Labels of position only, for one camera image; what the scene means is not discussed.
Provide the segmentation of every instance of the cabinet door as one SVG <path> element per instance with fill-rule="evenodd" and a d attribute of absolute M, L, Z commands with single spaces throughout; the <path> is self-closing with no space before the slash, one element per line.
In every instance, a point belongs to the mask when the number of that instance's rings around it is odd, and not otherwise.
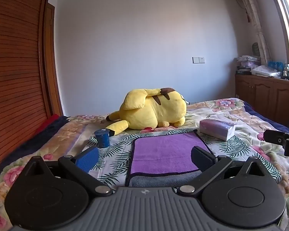
<path fill-rule="evenodd" d="M 269 119 L 272 119 L 273 85 L 270 81 L 253 79 L 250 93 L 254 110 Z"/>
<path fill-rule="evenodd" d="M 275 84 L 273 119 L 285 126 L 289 126 L 289 85 Z"/>
<path fill-rule="evenodd" d="M 239 99 L 251 103 L 250 88 L 251 78 L 248 75 L 235 77 L 235 93 Z"/>

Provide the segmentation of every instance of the folded clothes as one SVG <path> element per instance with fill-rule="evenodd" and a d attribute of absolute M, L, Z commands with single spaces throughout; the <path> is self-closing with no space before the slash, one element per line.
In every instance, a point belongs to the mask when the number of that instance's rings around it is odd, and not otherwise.
<path fill-rule="evenodd" d="M 210 152 L 196 132 L 136 139 L 126 185 L 178 187 L 185 184 L 201 173 L 190 157 L 194 146 Z"/>

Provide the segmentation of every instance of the blue container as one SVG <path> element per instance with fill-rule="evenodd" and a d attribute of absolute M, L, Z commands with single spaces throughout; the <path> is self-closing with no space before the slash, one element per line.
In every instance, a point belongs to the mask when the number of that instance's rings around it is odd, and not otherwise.
<path fill-rule="evenodd" d="M 99 161 L 99 149 L 90 147 L 77 155 L 75 159 L 76 166 L 88 173 Z"/>
<path fill-rule="evenodd" d="M 277 70 L 278 70 L 279 72 L 283 72 L 283 70 L 284 70 L 284 65 L 283 65 L 282 62 L 280 62 L 280 61 L 276 62 L 276 67 L 277 67 Z"/>
<path fill-rule="evenodd" d="M 277 63 L 274 61 L 269 61 L 267 64 L 269 67 L 277 70 Z"/>
<path fill-rule="evenodd" d="M 94 132 L 99 147 L 109 147 L 109 129 L 100 129 Z"/>

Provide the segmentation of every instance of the pink tissue box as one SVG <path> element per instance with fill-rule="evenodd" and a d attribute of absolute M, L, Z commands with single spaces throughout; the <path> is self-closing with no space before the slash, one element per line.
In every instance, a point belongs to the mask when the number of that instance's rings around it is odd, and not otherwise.
<path fill-rule="evenodd" d="M 199 131 L 227 141 L 234 136 L 235 124 L 214 119 L 205 119 L 200 121 Z"/>

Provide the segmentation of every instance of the wooden wardrobe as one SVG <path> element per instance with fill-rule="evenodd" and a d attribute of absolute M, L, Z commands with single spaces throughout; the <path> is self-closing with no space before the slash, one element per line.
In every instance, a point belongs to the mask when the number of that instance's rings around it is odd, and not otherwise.
<path fill-rule="evenodd" d="M 43 20 L 48 0 L 0 0 L 0 162 L 51 115 Z"/>

